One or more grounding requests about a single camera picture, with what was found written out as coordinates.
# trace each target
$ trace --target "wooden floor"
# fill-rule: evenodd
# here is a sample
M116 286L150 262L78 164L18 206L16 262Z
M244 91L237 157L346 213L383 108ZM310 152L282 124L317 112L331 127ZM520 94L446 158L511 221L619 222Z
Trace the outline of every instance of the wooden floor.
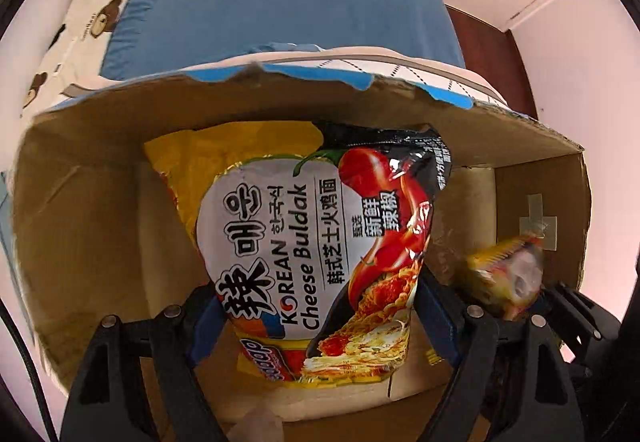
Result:
M482 75L513 110L538 118L527 72L511 32L503 33L464 12L447 8L466 68Z

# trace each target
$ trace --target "metal screw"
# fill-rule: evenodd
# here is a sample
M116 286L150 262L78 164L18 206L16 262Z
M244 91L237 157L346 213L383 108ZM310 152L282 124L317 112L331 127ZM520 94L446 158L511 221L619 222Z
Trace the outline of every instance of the metal screw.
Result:
M104 328L111 328L113 327L116 323L118 322L118 318L116 316L110 315L110 316L105 316L102 318L102 321L100 322L100 324L104 327Z
M544 325L546 325L546 319L543 316L539 316L538 314L531 316L531 322L538 328L542 328Z
M177 317L182 313L182 308L180 308L180 305L169 305L164 309L164 311L162 311L162 313L164 314L164 317L172 319L173 317Z
M482 310L482 307L479 307L478 305L469 305L466 308L466 313L469 314L470 317L479 319L484 315L484 310Z

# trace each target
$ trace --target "white cloth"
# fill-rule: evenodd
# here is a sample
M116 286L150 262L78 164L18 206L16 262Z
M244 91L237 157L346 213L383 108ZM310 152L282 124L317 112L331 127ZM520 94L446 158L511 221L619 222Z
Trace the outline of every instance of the white cloth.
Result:
M80 76L98 75L111 32L127 0L72 0L54 43L26 94L22 126L34 115L66 100L66 86Z

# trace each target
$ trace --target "cardboard flap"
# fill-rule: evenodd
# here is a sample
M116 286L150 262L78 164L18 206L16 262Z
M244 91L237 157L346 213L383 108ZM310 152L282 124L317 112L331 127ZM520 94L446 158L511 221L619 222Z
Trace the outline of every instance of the cardboard flap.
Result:
M344 82L310 82L256 66L224 82L178 73L120 84L41 115L35 128L82 142L84 151L74 151L79 160L94 159L98 151L116 155L121 147L126 161L135 151L132 144L180 129L233 120L319 119L398 129L429 123L459 166L502 167L581 151L530 118L477 101L469 110L437 102L404 81L377 78L360 91ZM142 159L142 150L137 152Z

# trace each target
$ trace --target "plastic bag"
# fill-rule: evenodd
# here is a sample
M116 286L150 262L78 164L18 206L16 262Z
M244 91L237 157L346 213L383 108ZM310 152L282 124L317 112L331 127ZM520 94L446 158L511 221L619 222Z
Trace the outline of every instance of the plastic bag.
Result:
M495 316L517 318L542 286L541 244L539 237L526 234L468 256L462 288Z
M145 151L235 326L241 370L333 386L402 364L450 170L435 131L232 122Z
M229 442L284 442L282 419L265 406L252 409L226 434Z

